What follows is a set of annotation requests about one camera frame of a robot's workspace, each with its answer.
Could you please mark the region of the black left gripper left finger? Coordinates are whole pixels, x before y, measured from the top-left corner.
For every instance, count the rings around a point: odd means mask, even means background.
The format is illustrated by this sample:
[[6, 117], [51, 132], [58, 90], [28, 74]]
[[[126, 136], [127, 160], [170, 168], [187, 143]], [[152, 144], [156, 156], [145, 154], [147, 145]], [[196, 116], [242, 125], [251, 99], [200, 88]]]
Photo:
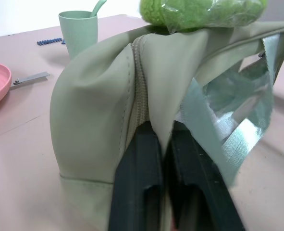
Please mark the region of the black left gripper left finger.
[[162, 191], [161, 146], [147, 121], [136, 129], [115, 171], [108, 229], [159, 230]]

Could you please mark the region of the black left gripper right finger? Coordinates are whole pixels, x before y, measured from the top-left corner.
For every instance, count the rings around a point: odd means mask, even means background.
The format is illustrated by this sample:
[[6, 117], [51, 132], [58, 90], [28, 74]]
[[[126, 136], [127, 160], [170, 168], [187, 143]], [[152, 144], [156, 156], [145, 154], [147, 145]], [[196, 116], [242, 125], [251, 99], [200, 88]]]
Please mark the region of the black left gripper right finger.
[[245, 230], [218, 167], [178, 121], [174, 123], [166, 166], [176, 230]]

